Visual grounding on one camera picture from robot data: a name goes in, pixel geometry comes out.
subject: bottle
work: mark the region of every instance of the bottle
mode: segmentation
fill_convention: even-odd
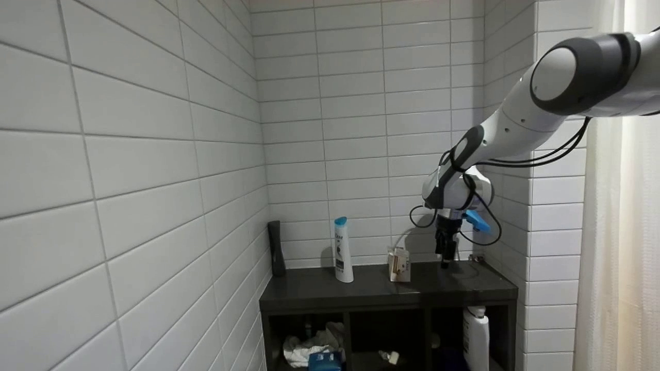
[[[490,367],[490,333],[484,307],[465,309],[465,357],[471,371],[489,371]]]
[[[349,245],[349,218],[335,218],[335,276],[341,282],[353,282],[353,261],[351,261],[351,245]]]
[[[273,276],[285,276],[286,265],[285,265],[285,256],[283,256],[281,223],[279,220],[268,223],[268,243],[270,243]]]

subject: dark wooden shelf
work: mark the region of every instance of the dark wooden shelf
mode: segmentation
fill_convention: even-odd
[[[319,325],[333,319],[346,328],[349,371],[411,367],[423,371],[434,367],[428,349],[431,332],[444,332],[439,336],[462,344],[462,309],[484,304],[489,318],[493,315],[490,357],[505,364],[505,371],[513,371],[515,296],[517,289],[509,280],[489,265],[473,261],[459,261],[447,267],[413,264],[409,284],[391,284],[386,265],[360,265],[355,267],[355,282],[349,284],[338,282],[328,267],[288,270],[285,278],[273,278],[259,299],[266,355],[273,355],[285,336],[299,336],[305,323]],[[388,323],[396,323],[396,332],[407,336],[409,351],[414,349],[414,357],[399,367],[384,362],[376,352],[379,346],[396,343],[382,336]],[[270,371],[286,367],[281,361],[268,364]]]

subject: blue bottle cap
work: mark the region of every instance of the blue bottle cap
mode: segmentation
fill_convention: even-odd
[[[335,225],[337,226],[344,226],[349,223],[349,218],[346,216],[338,216],[338,218],[335,218]]]

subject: white curtain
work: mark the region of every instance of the white curtain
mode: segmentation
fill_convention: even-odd
[[[660,0],[594,11],[599,30],[660,27]],[[587,141],[576,371],[660,371],[660,116],[594,119]]]

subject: small bottle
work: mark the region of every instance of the small bottle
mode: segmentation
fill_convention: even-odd
[[[465,309],[465,351],[471,371],[489,371],[489,318],[484,307]]]
[[[335,218],[335,276],[341,282],[353,282],[353,261],[351,261],[351,245],[349,245],[349,218]]]

